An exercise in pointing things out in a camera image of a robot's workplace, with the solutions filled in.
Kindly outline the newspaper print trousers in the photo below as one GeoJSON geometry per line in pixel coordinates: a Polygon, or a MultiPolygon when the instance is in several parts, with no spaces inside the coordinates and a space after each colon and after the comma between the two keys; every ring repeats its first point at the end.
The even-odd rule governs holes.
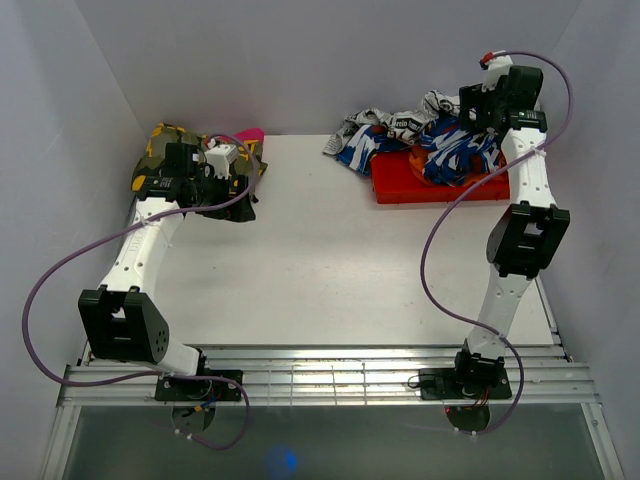
{"type": "Polygon", "coordinates": [[[376,148],[386,139],[399,141],[403,145],[413,145],[429,123],[441,115],[460,113],[460,97],[449,96],[438,90],[428,91],[416,110],[389,113],[377,108],[362,110],[347,116],[338,130],[333,133],[322,151],[329,156],[337,156],[350,143],[363,143],[376,148]]]}

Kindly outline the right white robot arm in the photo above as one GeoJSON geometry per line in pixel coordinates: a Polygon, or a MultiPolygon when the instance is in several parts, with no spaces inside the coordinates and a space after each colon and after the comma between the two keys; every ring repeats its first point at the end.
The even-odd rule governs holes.
{"type": "Polygon", "coordinates": [[[549,266],[570,223],[547,178],[547,122],[536,108],[542,84],[540,69],[502,60],[488,67],[483,83],[460,91],[462,123],[496,135],[510,189],[510,204],[487,241],[490,274],[478,323],[451,373],[454,390],[464,397],[509,397],[503,340],[522,296],[549,266]]]}

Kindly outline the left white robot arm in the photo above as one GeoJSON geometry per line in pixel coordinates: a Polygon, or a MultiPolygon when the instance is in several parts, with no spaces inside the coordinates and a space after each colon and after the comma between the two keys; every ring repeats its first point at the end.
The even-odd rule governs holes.
{"type": "Polygon", "coordinates": [[[95,357],[178,374],[177,386],[190,399],[210,392],[212,376],[200,367],[201,353],[172,336],[154,303],[157,276],[188,214],[254,220],[249,186],[258,172],[251,147],[229,138],[168,142],[162,154],[140,159],[131,185],[131,229],[99,286],[78,300],[95,357]]]}

